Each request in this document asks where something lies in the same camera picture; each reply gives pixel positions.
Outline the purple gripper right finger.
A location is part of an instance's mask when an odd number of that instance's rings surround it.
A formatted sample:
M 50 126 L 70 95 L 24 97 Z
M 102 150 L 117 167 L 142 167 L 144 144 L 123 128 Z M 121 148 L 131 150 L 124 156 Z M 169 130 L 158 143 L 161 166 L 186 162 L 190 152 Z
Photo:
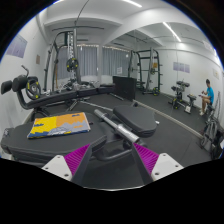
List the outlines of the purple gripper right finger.
M 132 144 L 132 155 L 145 185 L 183 169 L 167 153 L 157 154 L 137 143 Z

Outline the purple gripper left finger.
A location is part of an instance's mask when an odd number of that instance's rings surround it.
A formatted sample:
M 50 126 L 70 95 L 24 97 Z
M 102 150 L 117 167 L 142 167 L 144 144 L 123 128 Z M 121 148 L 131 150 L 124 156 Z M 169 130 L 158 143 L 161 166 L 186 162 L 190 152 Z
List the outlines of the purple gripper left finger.
M 87 144 L 65 156 L 56 155 L 42 169 L 81 186 L 91 155 L 92 145 Z

